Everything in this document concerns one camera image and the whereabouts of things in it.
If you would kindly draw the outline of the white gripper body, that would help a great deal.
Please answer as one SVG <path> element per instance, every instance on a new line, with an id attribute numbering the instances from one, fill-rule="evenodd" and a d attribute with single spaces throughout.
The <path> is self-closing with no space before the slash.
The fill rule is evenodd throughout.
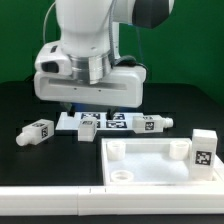
<path id="1" fill-rule="evenodd" d="M 141 66 L 115 67 L 92 85 L 37 72 L 34 88 L 42 100 L 137 108 L 142 104 L 145 79 L 146 70 Z"/>

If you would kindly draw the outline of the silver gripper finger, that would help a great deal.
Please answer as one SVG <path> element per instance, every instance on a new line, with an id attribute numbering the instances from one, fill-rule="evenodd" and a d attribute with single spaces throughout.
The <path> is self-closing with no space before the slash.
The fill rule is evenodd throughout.
<path id="1" fill-rule="evenodd" d="M 75 116 L 75 106 L 72 103 L 63 102 L 62 105 L 65 108 L 68 116 Z"/>
<path id="2" fill-rule="evenodd" d="M 114 108 L 109 108 L 106 112 L 106 119 L 107 120 L 112 120 L 114 117 L 114 114 L 118 111 L 117 107 Z"/>

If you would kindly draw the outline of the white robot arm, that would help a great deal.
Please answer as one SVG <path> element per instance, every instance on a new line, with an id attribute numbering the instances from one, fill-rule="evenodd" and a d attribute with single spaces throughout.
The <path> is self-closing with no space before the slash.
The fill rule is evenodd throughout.
<path id="1" fill-rule="evenodd" d="M 34 88 L 42 100 L 137 108 L 146 69 L 119 55 L 121 23 L 153 29 L 175 0 L 55 0 L 58 41 L 39 52 Z"/>

